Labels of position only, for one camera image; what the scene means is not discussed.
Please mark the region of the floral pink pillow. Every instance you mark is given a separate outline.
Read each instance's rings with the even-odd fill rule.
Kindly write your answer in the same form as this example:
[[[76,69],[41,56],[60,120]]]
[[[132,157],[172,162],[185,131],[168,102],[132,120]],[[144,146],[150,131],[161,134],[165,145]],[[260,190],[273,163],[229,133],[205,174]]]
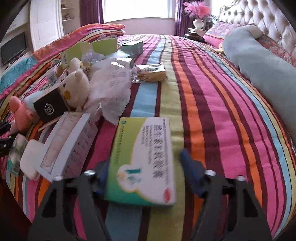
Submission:
[[[203,36],[205,42],[216,49],[222,47],[225,36],[241,24],[219,22],[210,28]]]

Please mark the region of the teal long plush pillow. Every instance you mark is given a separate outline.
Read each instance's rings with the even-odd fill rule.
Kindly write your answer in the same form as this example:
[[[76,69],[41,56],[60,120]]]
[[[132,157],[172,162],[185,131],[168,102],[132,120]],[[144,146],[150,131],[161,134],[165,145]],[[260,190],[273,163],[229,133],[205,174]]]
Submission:
[[[244,27],[225,36],[223,51],[272,105],[295,141],[295,67],[260,45]]]

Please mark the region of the folded colourful quilt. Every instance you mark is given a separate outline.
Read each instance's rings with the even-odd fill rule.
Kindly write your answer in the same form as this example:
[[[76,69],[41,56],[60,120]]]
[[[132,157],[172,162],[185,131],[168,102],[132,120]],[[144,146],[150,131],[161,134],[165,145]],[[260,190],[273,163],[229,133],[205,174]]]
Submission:
[[[16,90],[17,86],[29,77],[42,63],[69,49],[92,31],[106,30],[109,32],[121,32],[124,28],[125,25],[123,24],[88,24],[36,50],[29,57],[23,58],[11,66],[2,75],[1,99]]]

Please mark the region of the lime green box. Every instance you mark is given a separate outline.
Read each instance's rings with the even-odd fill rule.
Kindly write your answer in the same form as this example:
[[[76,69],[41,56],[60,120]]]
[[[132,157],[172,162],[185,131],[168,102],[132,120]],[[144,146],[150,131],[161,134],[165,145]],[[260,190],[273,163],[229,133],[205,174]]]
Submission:
[[[117,51],[117,38],[106,38],[90,42],[78,42],[61,54],[62,67],[68,68],[73,58],[82,59],[88,52],[99,53],[104,56]]]

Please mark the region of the white lilac carton box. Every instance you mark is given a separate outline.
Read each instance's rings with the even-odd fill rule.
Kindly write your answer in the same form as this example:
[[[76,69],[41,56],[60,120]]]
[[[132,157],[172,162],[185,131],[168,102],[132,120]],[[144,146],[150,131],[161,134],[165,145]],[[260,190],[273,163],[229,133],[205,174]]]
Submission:
[[[49,182],[79,176],[97,132],[90,114],[65,112],[38,153],[35,170]]]

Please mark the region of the purple right curtain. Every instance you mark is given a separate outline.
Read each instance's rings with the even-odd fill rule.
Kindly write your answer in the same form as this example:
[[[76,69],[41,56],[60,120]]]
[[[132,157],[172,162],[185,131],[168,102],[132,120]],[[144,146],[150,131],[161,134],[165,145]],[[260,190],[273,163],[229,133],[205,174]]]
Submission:
[[[184,36],[187,33],[187,28],[190,25],[190,18],[185,13],[185,5],[189,0],[177,0],[175,9],[175,36]]]

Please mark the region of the yellow snack packet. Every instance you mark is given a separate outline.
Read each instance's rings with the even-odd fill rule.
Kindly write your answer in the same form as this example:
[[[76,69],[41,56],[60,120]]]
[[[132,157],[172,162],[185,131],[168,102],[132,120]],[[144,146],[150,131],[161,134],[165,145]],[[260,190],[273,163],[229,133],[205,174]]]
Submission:
[[[164,80],[166,76],[163,63],[135,65],[132,68],[132,83],[159,82]]]

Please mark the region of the tufted beige headboard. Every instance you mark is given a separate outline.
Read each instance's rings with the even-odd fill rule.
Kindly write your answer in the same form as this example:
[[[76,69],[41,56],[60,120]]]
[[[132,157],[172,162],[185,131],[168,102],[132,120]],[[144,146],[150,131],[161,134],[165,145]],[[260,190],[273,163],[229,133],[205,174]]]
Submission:
[[[234,1],[220,9],[219,20],[255,25],[295,57],[295,27],[274,1]]]

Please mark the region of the green white medicine box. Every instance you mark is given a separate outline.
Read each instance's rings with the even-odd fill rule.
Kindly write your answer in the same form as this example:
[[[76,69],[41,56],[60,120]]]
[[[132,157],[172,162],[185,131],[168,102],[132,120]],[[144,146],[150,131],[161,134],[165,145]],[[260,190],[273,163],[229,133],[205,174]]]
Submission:
[[[108,201],[140,206],[176,202],[174,158],[168,118],[121,118],[110,156]]]

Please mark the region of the striped colourful bedspread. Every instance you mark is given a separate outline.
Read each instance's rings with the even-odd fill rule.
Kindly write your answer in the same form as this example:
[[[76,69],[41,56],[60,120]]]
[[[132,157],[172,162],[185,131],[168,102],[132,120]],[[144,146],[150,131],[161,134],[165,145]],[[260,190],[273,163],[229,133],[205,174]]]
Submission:
[[[99,204],[113,240],[188,240],[202,200],[185,184],[178,161],[188,149],[206,168],[228,178],[245,176],[266,213],[272,237],[295,216],[295,146],[271,105],[224,55],[206,44],[168,35],[125,35],[118,45],[144,42],[136,65],[164,63],[167,79],[160,83],[132,84],[124,117],[162,116],[170,120],[173,144],[176,204],[124,207]],[[12,121],[12,95],[20,99],[48,83],[43,75],[61,54],[42,63],[10,95],[1,100],[1,121]],[[6,169],[1,174],[18,207],[32,221],[48,189],[42,177],[29,180]]]

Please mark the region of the pink plush toy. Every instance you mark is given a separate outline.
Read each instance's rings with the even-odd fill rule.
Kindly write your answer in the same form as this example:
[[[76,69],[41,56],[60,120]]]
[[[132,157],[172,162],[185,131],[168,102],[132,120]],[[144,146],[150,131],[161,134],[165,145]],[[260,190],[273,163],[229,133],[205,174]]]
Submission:
[[[16,96],[10,98],[9,107],[13,113],[15,125],[20,132],[26,131],[32,123],[39,120],[35,110],[30,108],[25,100],[21,101]]]

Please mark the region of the purple left curtain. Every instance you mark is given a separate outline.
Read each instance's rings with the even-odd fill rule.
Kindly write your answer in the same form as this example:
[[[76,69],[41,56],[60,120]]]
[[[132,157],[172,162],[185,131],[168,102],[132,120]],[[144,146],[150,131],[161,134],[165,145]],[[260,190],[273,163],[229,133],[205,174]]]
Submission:
[[[80,24],[103,24],[102,0],[79,0]]]

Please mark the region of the teal small box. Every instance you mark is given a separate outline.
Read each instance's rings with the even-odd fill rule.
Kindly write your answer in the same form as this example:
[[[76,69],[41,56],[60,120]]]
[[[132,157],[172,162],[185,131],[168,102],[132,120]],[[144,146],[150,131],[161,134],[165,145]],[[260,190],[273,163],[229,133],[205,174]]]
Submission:
[[[130,41],[120,46],[120,50],[138,56],[143,53],[143,41]]]

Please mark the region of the pink flowers white vase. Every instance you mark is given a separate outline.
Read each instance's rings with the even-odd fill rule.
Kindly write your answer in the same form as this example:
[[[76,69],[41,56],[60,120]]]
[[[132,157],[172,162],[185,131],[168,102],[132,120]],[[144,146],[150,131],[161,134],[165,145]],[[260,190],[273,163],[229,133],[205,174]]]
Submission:
[[[211,20],[211,7],[205,1],[190,1],[183,3],[184,12],[193,19],[193,26],[201,30]]]

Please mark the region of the black television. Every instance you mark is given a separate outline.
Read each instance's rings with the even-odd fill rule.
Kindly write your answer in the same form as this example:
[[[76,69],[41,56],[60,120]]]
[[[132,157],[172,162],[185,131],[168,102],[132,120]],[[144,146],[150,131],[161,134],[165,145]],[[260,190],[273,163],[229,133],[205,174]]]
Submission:
[[[13,39],[1,46],[1,61],[5,65],[12,59],[19,56],[25,49],[27,49],[25,33],[15,36]]]

